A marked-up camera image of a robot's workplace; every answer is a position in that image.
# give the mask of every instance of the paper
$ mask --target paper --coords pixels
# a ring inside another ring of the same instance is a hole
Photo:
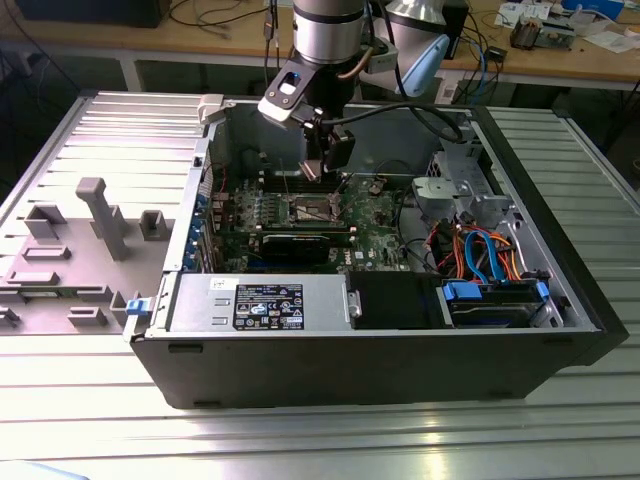
[[[625,37],[619,33],[604,31],[585,37],[587,42],[606,48],[613,53],[622,53],[632,48],[636,48],[636,41],[633,38]]]
[[[500,5],[500,10],[496,14],[494,24],[507,28],[514,28],[518,23],[520,15],[546,20],[549,18],[549,11],[551,10],[552,5],[553,4],[551,2],[540,2],[536,4],[512,2],[503,3]]]

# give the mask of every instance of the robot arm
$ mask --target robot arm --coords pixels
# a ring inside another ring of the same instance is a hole
[[[380,78],[379,74],[382,73],[393,79],[391,88],[394,90],[396,80],[398,84],[403,82],[400,79],[398,51],[394,42],[391,38],[386,40],[375,37],[372,18],[368,35],[363,38],[365,6],[369,7],[368,2],[369,0],[294,0],[293,55],[267,87],[265,96],[258,105],[267,120],[284,128],[304,128],[306,149],[300,166],[310,181],[320,181],[323,175],[344,167],[349,162],[355,139],[343,128],[342,124],[347,122],[336,119],[343,117],[344,106],[353,97],[360,73],[367,73],[368,79]],[[445,35],[439,36],[441,31],[435,36],[425,31],[434,26],[436,32],[444,28],[441,12],[427,8],[427,3],[427,0],[397,0],[383,10],[383,16],[389,37],[389,16],[396,19],[394,30],[398,28],[401,33],[404,50],[413,49],[421,53],[421,49],[415,48],[416,44],[424,46],[432,43],[433,38],[446,39],[445,43],[436,42],[436,48],[432,49],[436,55],[431,55],[428,61],[423,61],[424,55],[420,57],[423,77],[432,77],[444,57],[448,38]],[[406,93],[401,91],[406,100]],[[412,88],[412,93],[419,94],[419,89]],[[442,138],[451,137],[440,135],[426,120],[418,116],[416,109],[426,110],[440,117],[454,130],[456,140],[462,138],[457,125],[436,109],[409,103],[395,104],[392,108],[400,107],[409,107],[421,123]]]
[[[310,181],[345,166],[355,144],[348,130],[319,120],[342,116],[373,54],[361,46],[364,7],[363,0],[294,0],[294,54],[258,106],[276,124],[304,127],[300,165]]]

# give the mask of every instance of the blue latch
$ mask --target blue latch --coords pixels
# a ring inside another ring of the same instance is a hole
[[[472,282],[449,282],[443,288],[445,300],[480,300],[482,292],[480,286]]]
[[[155,297],[136,298],[129,300],[125,311],[127,315],[149,315],[153,311]]]
[[[544,282],[536,283],[536,288],[543,300],[549,298],[549,288],[547,288],[547,285]]]

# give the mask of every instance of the electrical connector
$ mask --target electrical connector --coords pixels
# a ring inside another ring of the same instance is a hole
[[[273,13],[271,11],[267,11],[264,16],[264,38],[267,42],[273,40],[275,28],[273,26]]]

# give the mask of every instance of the metal slotted surface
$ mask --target metal slotted surface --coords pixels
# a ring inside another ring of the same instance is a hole
[[[153,209],[175,219],[202,137],[199,101],[198,95],[115,92],[79,99],[42,158],[34,161],[38,169],[21,187],[15,207],[6,212],[0,226],[0,276],[29,235],[22,218],[35,203],[55,203],[67,218],[91,218],[75,194],[82,177],[102,177],[107,201],[119,205],[125,219],[137,220]]]
[[[552,129],[548,121],[505,122],[520,137],[527,133],[517,124],[532,124],[570,141],[557,121]],[[560,168],[551,153],[544,161]],[[584,164],[577,173],[558,170],[568,175],[529,171],[539,184],[560,185],[560,192],[587,185],[610,194],[599,166],[592,174],[587,161],[577,162]],[[551,197],[558,205],[566,198]],[[588,229],[598,232],[589,234],[594,246],[633,247],[624,240],[632,234],[613,230],[628,226],[633,212],[596,215],[571,205],[557,214],[573,239],[581,241]],[[585,218],[611,228],[590,228]],[[626,260],[589,263],[600,265],[601,282],[631,281],[633,270],[620,268]],[[224,479],[639,478],[640,301],[632,290],[624,294],[629,298],[614,304],[631,338],[596,365],[567,369],[521,401],[180,411],[165,403],[118,336],[0,337],[0,438],[6,439],[0,458],[109,480],[138,479],[141,472],[143,478]]]

